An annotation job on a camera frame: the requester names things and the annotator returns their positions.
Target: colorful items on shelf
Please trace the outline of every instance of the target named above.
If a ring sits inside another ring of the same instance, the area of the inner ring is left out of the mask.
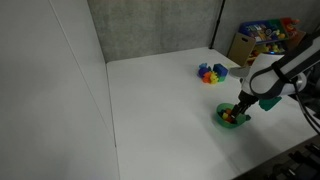
[[[218,82],[223,82],[227,74],[228,69],[221,64],[215,64],[213,69],[211,69],[207,63],[199,65],[198,75],[204,83],[216,84]]]
[[[254,22],[245,22],[240,25],[239,32],[252,37],[258,43],[286,40],[297,34],[294,25],[299,20],[281,18]]]
[[[289,38],[292,38],[298,34],[295,25],[300,23],[299,19],[282,18],[281,22],[288,33]]]
[[[286,45],[282,41],[256,45],[249,55],[248,64],[251,65],[260,53],[283,54],[286,49]]]

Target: white table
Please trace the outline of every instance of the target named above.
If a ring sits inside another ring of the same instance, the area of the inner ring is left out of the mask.
[[[216,107],[238,103],[240,83],[202,83],[203,62],[236,66],[207,48],[107,64],[121,180],[231,179],[315,135],[289,97],[221,127]]]

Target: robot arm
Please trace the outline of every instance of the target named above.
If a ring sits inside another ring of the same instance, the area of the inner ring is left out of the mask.
[[[306,86],[302,73],[320,61],[320,31],[312,34],[301,45],[285,56],[260,54],[242,82],[240,103],[235,105],[231,117],[236,117],[259,99],[272,99],[295,93]]]

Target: toy in bowl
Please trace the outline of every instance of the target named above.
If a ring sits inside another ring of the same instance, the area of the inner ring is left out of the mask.
[[[231,118],[231,112],[234,105],[229,103],[222,103],[217,107],[217,113],[215,119],[218,123],[225,128],[236,128],[242,125],[244,122],[250,120],[249,115],[239,114],[236,119]]]

